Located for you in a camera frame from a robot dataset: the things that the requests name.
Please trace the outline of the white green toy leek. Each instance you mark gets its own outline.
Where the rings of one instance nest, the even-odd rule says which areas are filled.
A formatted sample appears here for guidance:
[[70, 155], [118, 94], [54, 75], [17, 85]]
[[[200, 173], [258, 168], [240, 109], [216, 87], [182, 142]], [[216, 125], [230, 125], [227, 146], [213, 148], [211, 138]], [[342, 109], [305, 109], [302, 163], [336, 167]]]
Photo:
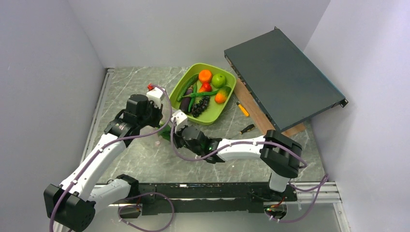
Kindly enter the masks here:
[[171, 141], [171, 126], [167, 124], [160, 132], [158, 132], [158, 136], [170, 142]]

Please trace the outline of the clear zip top bag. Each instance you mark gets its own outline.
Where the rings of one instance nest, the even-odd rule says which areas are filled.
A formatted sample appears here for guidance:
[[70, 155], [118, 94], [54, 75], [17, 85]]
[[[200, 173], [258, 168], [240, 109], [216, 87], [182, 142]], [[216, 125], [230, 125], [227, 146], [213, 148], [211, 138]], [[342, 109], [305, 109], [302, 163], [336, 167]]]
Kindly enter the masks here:
[[[159, 124], [159, 126], [160, 126], [160, 127], [166, 126], [166, 124], [161, 121], [160, 124]], [[167, 141], [167, 140], [165, 140], [165, 139], [159, 137], [159, 136], [158, 136], [158, 132], [153, 135], [153, 136], [154, 136], [154, 145], [155, 145], [155, 146], [160, 146], [162, 143], [165, 143], [165, 142]]]

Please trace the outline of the green plastic tray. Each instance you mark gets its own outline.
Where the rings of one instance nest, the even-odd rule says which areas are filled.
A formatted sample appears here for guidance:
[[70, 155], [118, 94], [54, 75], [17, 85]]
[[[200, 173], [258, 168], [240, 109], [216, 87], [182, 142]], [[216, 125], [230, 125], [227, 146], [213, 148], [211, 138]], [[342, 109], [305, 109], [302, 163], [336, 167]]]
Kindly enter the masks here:
[[233, 94], [236, 78], [205, 63], [192, 65], [170, 94], [172, 107], [201, 125], [214, 123]]

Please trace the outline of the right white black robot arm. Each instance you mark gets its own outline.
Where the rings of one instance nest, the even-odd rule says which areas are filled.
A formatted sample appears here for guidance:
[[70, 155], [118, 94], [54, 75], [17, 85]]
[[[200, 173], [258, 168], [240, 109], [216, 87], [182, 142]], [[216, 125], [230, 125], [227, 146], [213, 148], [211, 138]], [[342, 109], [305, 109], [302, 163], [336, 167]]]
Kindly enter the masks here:
[[204, 160], [212, 164], [237, 159], [263, 161], [271, 170], [266, 194], [273, 201], [284, 196], [288, 182], [308, 165], [301, 158], [301, 145], [276, 130], [255, 138], [229, 140], [209, 138], [193, 126], [176, 130], [173, 125], [170, 135], [173, 150], [185, 147], [197, 155], [197, 158], [187, 158], [176, 152], [186, 161]]

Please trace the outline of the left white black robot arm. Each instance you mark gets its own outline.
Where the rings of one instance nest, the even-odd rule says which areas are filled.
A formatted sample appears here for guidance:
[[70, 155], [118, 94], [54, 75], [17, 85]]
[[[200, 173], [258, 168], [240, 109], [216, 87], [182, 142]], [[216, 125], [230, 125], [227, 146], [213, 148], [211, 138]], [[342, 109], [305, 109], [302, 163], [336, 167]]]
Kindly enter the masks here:
[[145, 95], [133, 94], [115, 118], [108, 123], [97, 145], [74, 172], [59, 185], [50, 184], [44, 190], [46, 213], [54, 224], [75, 231], [84, 231], [94, 216], [108, 205], [123, 199], [132, 203], [139, 196], [139, 182], [122, 174], [110, 184], [94, 189], [102, 174], [134, 139], [142, 138], [146, 126], [162, 129], [162, 100], [164, 93], [152, 90]]

